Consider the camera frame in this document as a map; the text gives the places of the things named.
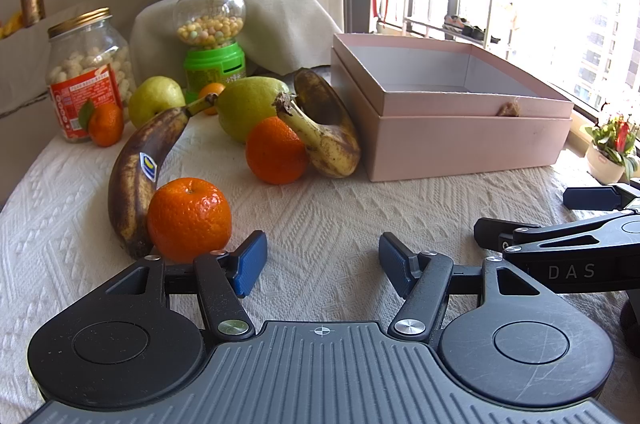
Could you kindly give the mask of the metal shoe rack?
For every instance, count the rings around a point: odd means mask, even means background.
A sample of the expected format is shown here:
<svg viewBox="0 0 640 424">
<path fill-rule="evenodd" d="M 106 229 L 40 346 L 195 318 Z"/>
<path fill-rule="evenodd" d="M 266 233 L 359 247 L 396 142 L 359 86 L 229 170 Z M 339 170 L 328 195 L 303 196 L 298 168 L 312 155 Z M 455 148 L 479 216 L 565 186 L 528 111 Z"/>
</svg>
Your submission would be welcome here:
<svg viewBox="0 0 640 424">
<path fill-rule="evenodd" d="M 460 40 L 488 49 L 499 45 L 495 36 L 495 0 L 404 0 L 401 31 L 422 37 Z"/>
</svg>

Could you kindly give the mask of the large green pear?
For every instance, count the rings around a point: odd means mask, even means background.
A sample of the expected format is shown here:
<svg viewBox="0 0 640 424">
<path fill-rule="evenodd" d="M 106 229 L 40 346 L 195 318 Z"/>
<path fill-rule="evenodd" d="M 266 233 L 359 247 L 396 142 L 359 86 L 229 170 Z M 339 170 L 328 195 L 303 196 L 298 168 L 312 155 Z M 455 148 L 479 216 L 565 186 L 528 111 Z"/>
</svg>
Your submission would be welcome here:
<svg viewBox="0 0 640 424">
<path fill-rule="evenodd" d="M 273 106 L 280 92 L 290 88 L 274 77 L 243 77 L 230 83 L 216 100 L 221 128 L 235 141 L 244 144 L 252 129 L 265 118 L 277 115 Z"/>
</svg>

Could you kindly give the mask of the white textured tablecloth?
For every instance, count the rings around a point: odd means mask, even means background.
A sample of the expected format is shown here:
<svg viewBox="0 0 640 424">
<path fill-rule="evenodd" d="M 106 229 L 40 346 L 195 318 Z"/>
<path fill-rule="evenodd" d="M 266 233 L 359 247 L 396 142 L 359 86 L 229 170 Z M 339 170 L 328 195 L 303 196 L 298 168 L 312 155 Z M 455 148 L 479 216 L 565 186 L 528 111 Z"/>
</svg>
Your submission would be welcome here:
<svg viewBox="0 0 640 424">
<path fill-rule="evenodd" d="M 1 418 L 18 423 L 41 404 L 27 346 L 44 322 L 129 265 L 107 217 L 107 185 L 118 147 L 52 139 L 1 213 Z M 363 170 L 329 180 L 307 170 L 270 186 L 248 169 L 244 149 L 216 118 L 190 121 L 160 170 L 161 181 L 198 177 L 216 184 L 232 209 L 233 244 L 252 231 L 269 259 L 244 306 L 265 320 L 376 320 L 400 298 L 378 266 L 378 237 L 395 233 L 415 251 L 477 265 L 473 227 L 491 217 L 538 225 L 575 215 L 569 186 L 589 186 L 585 161 L 563 151 L 549 167 L 420 180 L 372 182 Z"/>
</svg>

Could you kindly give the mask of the brown banana with sticker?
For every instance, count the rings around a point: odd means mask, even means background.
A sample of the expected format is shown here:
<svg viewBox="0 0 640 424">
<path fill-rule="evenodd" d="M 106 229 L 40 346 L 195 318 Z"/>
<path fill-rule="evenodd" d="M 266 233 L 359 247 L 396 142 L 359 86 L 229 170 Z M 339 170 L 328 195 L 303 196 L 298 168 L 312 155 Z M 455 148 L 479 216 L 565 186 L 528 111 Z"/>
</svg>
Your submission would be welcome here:
<svg viewBox="0 0 640 424">
<path fill-rule="evenodd" d="M 155 115 L 128 139 L 113 165 L 107 192 L 107 213 L 122 248 L 132 259 L 153 248 L 146 215 L 157 187 L 160 168 L 190 118 L 215 105 L 208 94 L 186 106 Z"/>
</svg>

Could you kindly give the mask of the mandarin with green leaf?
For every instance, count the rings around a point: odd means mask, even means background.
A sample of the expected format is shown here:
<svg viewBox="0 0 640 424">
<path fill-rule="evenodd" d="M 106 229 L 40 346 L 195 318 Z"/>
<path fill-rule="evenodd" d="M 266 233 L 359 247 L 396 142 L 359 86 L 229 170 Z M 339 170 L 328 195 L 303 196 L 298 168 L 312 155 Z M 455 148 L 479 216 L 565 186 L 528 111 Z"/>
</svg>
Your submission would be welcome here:
<svg viewBox="0 0 640 424">
<path fill-rule="evenodd" d="M 78 114 L 80 127 L 98 147 L 111 147 L 124 132 L 124 114 L 116 103 L 95 104 L 88 99 Z"/>
</svg>

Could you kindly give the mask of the gold metal tin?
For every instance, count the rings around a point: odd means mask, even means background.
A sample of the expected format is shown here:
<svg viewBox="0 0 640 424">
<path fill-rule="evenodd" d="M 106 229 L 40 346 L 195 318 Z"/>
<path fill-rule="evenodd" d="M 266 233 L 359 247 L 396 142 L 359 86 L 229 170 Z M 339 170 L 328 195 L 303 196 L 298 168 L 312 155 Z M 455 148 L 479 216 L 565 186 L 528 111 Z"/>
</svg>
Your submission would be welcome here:
<svg viewBox="0 0 640 424">
<path fill-rule="evenodd" d="M 21 0 L 21 8 L 25 28 L 33 26 L 46 17 L 44 0 Z"/>
</svg>

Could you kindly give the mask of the yellow green pear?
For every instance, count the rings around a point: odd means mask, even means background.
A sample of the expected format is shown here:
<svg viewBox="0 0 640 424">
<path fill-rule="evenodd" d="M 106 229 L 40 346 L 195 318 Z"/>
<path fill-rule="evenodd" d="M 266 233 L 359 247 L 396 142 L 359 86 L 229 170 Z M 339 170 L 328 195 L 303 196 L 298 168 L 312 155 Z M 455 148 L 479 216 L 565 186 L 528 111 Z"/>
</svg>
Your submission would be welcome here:
<svg viewBox="0 0 640 424">
<path fill-rule="evenodd" d="M 185 104 L 182 89 L 175 80 L 166 76 L 152 76 L 129 99 L 129 118 L 135 128 L 140 128 L 155 115 Z"/>
</svg>

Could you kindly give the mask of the small orange kumquat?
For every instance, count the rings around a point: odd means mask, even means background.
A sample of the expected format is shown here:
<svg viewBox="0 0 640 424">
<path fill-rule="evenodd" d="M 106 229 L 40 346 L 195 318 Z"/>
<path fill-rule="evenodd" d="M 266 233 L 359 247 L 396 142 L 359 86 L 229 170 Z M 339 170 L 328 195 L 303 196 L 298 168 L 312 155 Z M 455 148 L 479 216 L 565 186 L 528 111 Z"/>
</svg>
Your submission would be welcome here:
<svg viewBox="0 0 640 424">
<path fill-rule="evenodd" d="M 200 90 L 200 92 L 198 93 L 198 98 L 200 99 L 205 98 L 210 94 L 216 94 L 217 96 L 219 96 L 223 91 L 224 91 L 224 84 L 209 83 Z M 204 113 L 207 115 L 216 115 L 217 110 L 214 106 L 211 106 L 210 108 L 206 109 Z"/>
</svg>

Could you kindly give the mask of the orange mandarin front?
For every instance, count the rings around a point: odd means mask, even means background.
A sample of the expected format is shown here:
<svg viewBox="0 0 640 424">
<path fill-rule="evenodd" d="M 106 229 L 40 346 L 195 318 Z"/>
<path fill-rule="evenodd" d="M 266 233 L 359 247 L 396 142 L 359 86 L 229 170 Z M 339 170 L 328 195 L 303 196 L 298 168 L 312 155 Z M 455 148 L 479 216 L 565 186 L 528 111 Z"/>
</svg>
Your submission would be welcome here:
<svg viewBox="0 0 640 424">
<path fill-rule="evenodd" d="M 224 252 L 232 233 L 231 208 L 214 184 L 179 178 L 156 190 L 146 225 L 163 258 L 190 264 L 198 256 Z"/>
</svg>

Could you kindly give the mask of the pink cardboard box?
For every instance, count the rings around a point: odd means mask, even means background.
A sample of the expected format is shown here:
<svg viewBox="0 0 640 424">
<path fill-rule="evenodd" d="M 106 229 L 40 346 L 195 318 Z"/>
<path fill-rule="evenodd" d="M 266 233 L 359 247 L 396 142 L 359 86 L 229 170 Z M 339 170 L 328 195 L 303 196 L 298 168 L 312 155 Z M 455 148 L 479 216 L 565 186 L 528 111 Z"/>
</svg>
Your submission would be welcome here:
<svg viewBox="0 0 640 424">
<path fill-rule="evenodd" d="M 570 100 L 470 44 L 337 34 L 331 84 L 372 181 L 551 165 L 570 131 Z"/>
</svg>

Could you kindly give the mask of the glass jar red label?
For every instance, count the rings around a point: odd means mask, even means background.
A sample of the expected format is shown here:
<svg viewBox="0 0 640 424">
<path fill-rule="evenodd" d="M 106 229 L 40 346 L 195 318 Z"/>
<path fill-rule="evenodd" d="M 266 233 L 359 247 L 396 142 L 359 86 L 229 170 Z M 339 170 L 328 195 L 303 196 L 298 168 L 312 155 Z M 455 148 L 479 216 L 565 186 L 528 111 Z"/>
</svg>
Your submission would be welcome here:
<svg viewBox="0 0 640 424">
<path fill-rule="evenodd" d="M 127 113 L 136 90 L 128 43 L 111 18 L 111 9 L 102 7 L 48 28 L 46 83 L 69 142 L 88 139 L 89 106 L 114 103 Z"/>
</svg>

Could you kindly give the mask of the orange mandarin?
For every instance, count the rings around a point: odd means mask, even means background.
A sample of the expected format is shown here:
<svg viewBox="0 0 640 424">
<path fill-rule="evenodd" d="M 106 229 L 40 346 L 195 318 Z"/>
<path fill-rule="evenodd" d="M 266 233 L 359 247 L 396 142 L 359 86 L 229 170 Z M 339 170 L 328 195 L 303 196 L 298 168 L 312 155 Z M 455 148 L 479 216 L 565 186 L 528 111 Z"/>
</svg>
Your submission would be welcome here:
<svg viewBox="0 0 640 424">
<path fill-rule="evenodd" d="M 308 155 L 303 141 L 277 116 L 260 121 L 246 138 L 245 159 L 252 173 L 267 184 L 290 184 L 305 173 Z"/>
<path fill-rule="evenodd" d="M 156 190 L 146 225 L 163 258 L 190 264 L 198 256 L 224 252 L 232 233 L 231 208 L 214 184 L 179 178 Z"/>
</svg>

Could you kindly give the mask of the potted plant white pot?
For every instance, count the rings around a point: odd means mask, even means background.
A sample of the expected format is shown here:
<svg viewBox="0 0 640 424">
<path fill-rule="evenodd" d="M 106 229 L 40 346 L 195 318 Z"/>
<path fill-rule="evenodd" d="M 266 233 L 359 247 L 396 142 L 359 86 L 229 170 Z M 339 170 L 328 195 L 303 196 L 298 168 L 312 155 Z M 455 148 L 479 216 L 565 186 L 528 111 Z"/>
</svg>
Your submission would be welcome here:
<svg viewBox="0 0 640 424">
<path fill-rule="evenodd" d="M 628 184 L 639 170 L 639 125 L 630 115 L 618 114 L 586 127 L 585 132 L 590 138 L 586 152 L 589 173 L 601 184 Z"/>
</svg>

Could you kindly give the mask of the spotted ripe banana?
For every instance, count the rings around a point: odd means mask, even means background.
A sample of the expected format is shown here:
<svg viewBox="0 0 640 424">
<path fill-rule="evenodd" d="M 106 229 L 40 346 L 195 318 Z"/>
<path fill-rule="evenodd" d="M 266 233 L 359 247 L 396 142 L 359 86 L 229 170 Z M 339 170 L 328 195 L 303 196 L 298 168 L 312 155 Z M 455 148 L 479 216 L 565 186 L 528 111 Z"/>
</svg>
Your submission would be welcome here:
<svg viewBox="0 0 640 424">
<path fill-rule="evenodd" d="M 357 168 L 361 149 L 356 127 L 334 88 L 311 69 L 293 74 L 294 92 L 279 92 L 277 117 L 303 141 L 309 161 L 330 178 L 346 178 Z"/>
</svg>

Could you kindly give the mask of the green candy dispenser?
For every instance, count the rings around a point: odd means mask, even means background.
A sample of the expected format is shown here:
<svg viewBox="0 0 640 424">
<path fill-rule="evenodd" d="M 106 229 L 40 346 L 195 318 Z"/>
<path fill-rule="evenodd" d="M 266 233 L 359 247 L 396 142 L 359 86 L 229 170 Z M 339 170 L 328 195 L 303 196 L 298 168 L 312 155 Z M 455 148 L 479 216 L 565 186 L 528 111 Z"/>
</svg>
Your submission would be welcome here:
<svg viewBox="0 0 640 424">
<path fill-rule="evenodd" d="M 189 98 L 210 83 L 246 77 L 245 54 L 236 40 L 245 26 L 244 0 L 178 0 L 172 17 L 178 40 L 188 47 L 183 69 Z"/>
</svg>

